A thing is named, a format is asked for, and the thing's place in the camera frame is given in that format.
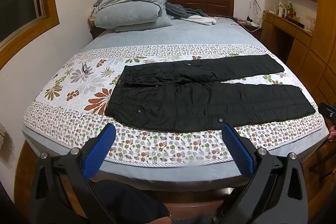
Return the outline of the black pants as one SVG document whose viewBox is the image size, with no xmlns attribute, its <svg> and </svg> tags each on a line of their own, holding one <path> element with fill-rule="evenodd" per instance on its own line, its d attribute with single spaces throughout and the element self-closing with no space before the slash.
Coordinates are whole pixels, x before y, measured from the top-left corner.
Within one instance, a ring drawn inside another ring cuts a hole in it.
<svg viewBox="0 0 336 224">
<path fill-rule="evenodd" d="M 142 130 L 187 133 L 314 114 L 296 86 L 239 82 L 283 71 L 269 55 L 126 66 L 105 115 Z"/>
</svg>

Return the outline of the dark grey white blanket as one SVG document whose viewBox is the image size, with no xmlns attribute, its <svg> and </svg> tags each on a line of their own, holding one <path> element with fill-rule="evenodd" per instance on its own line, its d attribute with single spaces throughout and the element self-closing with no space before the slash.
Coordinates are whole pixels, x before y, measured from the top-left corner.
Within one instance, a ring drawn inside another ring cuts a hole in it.
<svg viewBox="0 0 336 224">
<path fill-rule="evenodd" d="M 209 17 L 201 9 L 185 8 L 182 5 L 166 2 L 167 15 L 173 19 L 184 20 L 191 23 L 212 26 L 217 23 L 214 18 Z"/>
</svg>

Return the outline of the floral quilted bedspread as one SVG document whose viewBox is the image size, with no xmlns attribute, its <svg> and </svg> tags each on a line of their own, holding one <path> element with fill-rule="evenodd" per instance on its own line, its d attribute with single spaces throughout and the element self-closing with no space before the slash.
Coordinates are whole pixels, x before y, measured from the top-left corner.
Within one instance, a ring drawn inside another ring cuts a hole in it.
<svg viewBox="0 0 336 224">
<path fill-rule="evenodd" d="M 324 126 L 299 79 L 268 50 L 245 44 L 102 48 L 80 52 L 45 85 L 25 125 L 82 147 L 111 123 L 107 160 L 169 168 L 231 159 L 228 124 L 275 149 Z"/>
</svg>

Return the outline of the grey pillow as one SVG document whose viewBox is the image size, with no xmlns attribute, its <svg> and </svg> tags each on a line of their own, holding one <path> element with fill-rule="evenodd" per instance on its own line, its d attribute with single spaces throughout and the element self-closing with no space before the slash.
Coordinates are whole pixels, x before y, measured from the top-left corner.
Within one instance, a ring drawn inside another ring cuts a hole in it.
<svg viewBox="0 0 336 224">
<path fill-rule="evenodd" d="M 157 20 L 160 6 L 143 1 L 130 1 L 108 6 L 96 12 L 94 24 L 104 29 L 153 23 Z"/>
</svg>

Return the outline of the grey folded duvet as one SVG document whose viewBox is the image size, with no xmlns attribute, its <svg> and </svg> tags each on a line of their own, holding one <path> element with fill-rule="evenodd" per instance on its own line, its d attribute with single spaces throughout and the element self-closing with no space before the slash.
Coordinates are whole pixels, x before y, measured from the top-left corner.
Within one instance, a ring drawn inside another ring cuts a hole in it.
<svg viewBox="0 0 336 224">
<path fill-rule="evenodd" d="M 157 20 L 153 23 L 143 23 L 143 24 L 136 24 L 132 26 L 122 26 L 116 27 L 114 29 L 106 29 L 106 30 L 113 30 L 115 32 L 128 32 L 128 31 L 144 31 L 144 30 L 151 30 L 156 28 L 162 27 L 169 27 L 172 26 L 172 21 L 168 17 L 166 12 L 166 2 L 167 0 L 102 0 L 100 4 L 98 4 L 93 11 L 92 19 L 95 23 L 95 14 L 96 12 L 100 11 L 103 8 L 106 8 L 111 5 L 130 2 L 130 1 L 143 1 L 143 2 L 150 2 L 160 6 L 160 12 Z"/>
</svg>

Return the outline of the dark wooden nightstand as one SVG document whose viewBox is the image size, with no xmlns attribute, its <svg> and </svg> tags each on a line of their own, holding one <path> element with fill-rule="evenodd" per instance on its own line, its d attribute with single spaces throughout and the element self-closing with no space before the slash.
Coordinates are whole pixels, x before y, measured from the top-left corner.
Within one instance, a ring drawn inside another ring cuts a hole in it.
<svg viewBox="0 0 336 224">
<path fill-rule="evenodd" d="M 240 25 L 247 32 L 249 32 L 254 38 L 256 38 L 257 40 L 261 39 L 261 35 L 263 32 L 263 29 L 261 27 L 248 20 L 245 21 L 239 18 L 232 18 L 232 19 L 236 24 Z"/>
</svg>

